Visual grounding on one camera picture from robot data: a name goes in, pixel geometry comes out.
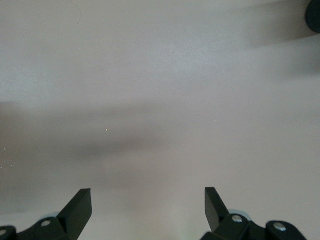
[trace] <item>scratch on surface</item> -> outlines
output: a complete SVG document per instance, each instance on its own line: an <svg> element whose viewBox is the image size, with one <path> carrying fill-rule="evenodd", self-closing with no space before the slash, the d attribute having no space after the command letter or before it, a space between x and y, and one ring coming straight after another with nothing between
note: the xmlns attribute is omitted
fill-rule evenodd
<svg viewBox="0 0 320 240"><path fill-rule="evenodd" d="M82 18L82 12L81 12L81 9L80 9L80 7L78 7L78 5L77 4L75 4L73 1L71 1L71 0L67 0L69 3L71 3L72 5L74 5L78 10L79 10L79 13L80 13L80 17L78 18L78 21L76 22L76 24L79 24L79 22L80 22L80 20L81 20L81 18Z"/></svg>

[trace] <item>black round object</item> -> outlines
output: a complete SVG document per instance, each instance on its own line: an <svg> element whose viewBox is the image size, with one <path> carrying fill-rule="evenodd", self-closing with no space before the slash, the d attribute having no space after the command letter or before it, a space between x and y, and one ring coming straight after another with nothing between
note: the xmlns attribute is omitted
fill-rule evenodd
<svg viewBox="0 0 320 240"><path fill-rule="evenodd" d="M320 0L312 0L305 12L305 21L309 28L320 34Z"/></svg>

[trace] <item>metal bolt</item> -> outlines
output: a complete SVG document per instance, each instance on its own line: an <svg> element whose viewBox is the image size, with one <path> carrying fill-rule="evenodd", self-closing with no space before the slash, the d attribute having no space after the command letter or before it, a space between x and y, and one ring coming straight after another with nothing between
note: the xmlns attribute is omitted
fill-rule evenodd
<svg viewBox="0 0 320 240"><path fill-rule="evenodd" d="M242 223L242 218L239 215L233 215L232 220L236 223Z"/></svg>
<svg viewBox="0 0 320 240"><path fill-rule="evenodd" d="M280 223L280 222L275 222L275 223L273 224L273 226L274 226L275 229L277 229L277 230L279 230L279 231L281 231L281 232L287 231L285 225L283 225L283 224Z"/></svg>
<svg viewBox="0 0 320 240"><path fill-rule="evenodd" d="M46 220L43 223L41 223L41 227L46 227L46 226L48 226L50 224L51 224L51 221L50 220Z"/></svg>
<svg viewBox="0 0 320 240"><path fill-rule="evenodd" d="M0 230L0 236L3 236L7 233L7 230L3 229L3 230Z"/></svg>

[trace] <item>screw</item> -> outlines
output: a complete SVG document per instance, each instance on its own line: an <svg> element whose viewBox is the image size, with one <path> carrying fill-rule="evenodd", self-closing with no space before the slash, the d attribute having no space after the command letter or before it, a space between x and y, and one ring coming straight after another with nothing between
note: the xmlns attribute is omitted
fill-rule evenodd
<svg viewBox="0 0 320 240"><path fill-rule="evenodd" d="M281 232L287 231L285 225L283 225L283 224L280 223L280 222L275 222L275 223L273 224L273 226L274 226L275 229L277 229L277 230L279 230L279 231L281 231Z"/></svg>
<svg viewBox="0 0 320 240"><path fill-rule="evenodd" d="M46 227L46 226L48 226L50 224L51 224L51 221L50 220L46 220L43 223L41 223L41 227Z"/></svg>
<svg viewBox="0 0 320 240"><path fill-rule="evenodd" d="M0 237L5 235L7 233L7 230L3 229L3 230L0 230Z"/></svg>
<svg viewBox="0 0 320 240"><path fill-rule="evenodd" d="M239 215L233 215L232 220L236 223L242 223L242 218Z"/></svg>

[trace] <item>white table surface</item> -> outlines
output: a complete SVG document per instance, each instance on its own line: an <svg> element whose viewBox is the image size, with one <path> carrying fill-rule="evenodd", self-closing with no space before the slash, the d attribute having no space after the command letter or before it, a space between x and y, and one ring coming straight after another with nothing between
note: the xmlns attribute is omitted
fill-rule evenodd
<svg viewBox="0 0 320 240"><path fill-rule="evenodd" d="M318 239L308 3L0 1L0 226L91 188L80 240L199 240L216 187L258 225Z"/></svg>

